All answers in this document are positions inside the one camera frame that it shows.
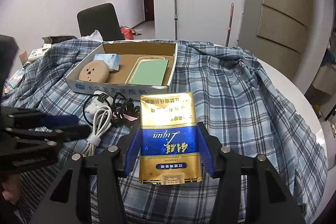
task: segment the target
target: metal screw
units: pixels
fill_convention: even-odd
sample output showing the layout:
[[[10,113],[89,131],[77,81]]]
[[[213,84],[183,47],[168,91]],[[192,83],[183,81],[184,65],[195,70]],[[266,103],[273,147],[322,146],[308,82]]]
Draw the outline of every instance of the metal screw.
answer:
[[[115,145],[111,145],[109,148],[108,148],[108,151],[110,152],[116,152],[118,150],[118,146],[115,146]]]
[[[229,153],[231,151],[230,147],[228,145],[226,146],[222,146],[220,148],[220,150],[223,152],[223,153]]]
[[[266,160],[266,156],[263,155],[263,154],[259,154],[259,155],[257,156],[257,159],[260,160],[260,161],[265,161],[265,160]]]
[[[73,160],[79,160],[81,158],[81,155],[80,154],[73,154],[72,157],[71,157]]]
[[[57,143],[54,141],[47,141],[47,145],[55,146]]]

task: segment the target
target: plaid shirt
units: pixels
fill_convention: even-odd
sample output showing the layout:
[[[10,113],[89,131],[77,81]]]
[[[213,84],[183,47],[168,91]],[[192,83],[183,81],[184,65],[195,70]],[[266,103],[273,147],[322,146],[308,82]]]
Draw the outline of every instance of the plaid shirt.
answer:
[[[323,148],[315,142],[315,135],[296,114],[293,104],[272,85],[260,63],[248,52],[205,42],[179,43],[172,90],[193,92],[197,121],[204,122],[209,133],[223,145],[245,156],[265,154],[297,202],[306,204],[305,219],[309,223],[322,198],[327,162]],[[74,114],[85,123],[82,107],[87,95],[73,92],[64,78],[99,45],[99,42],[76,39],[53,46],[27,68],[21,85],[3,97],[3,105],[37,108],[52,115]],[[127,127],[112,128],[103,136],[97,153],[116,144],[128,132]],[[25,222],[65,161],[81,152],[85,145],[85,140],[66,143],[56,165],[22,174],[18,210]],[[203,171],[200,183],[159,186],[139,183],[138,172],[137,161],[130,176],[120,179],[130,223],[209,221],[218,179],[211,179]],[[94,178],[91,212],[93,222],[99,223],[96,186]],[[242,176],[239,213],[242,221],[246,187],[246,178]]]

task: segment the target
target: cardboard box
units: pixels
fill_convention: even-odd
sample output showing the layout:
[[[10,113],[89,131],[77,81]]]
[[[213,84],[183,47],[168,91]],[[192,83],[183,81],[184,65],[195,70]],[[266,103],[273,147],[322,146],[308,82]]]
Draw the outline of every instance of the cardboard box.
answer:
[[[113,97],[115,93],[120,92],[125,97],[130,97],[134,100],[140,100],[142,94],[164,94],[170,92],[170,84],[176,65],[177,45],[177,43],[160,42],[102,44],[85,57],[65,79],[73,91],[86,94],[93,94],[96,90],[101,90]],[[79,81],[78,77],[84,66],[93,61],[95,54],[103,53],[116,53],[120,56],[119,71],[110,72],[106,83]],[[162,86],[125,84],[136,61],[142,56],[163,56],[168,59]]]

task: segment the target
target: green notebook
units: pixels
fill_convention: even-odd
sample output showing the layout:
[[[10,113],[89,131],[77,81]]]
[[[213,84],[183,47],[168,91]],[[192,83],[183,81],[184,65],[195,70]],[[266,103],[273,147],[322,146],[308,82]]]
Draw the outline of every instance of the green notebook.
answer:
[[[161,86],[167,65],[168,60],[165,59],[142,61],[130,84]]]

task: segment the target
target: gold and blue cigarette pack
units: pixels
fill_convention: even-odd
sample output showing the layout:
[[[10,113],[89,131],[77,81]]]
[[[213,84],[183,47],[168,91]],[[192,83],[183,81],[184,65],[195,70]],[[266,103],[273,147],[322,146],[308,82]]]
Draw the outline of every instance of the gold and blue cigarette pack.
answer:
[[[139,179],[162,185],[202,180],[193,94],[141,96]]]

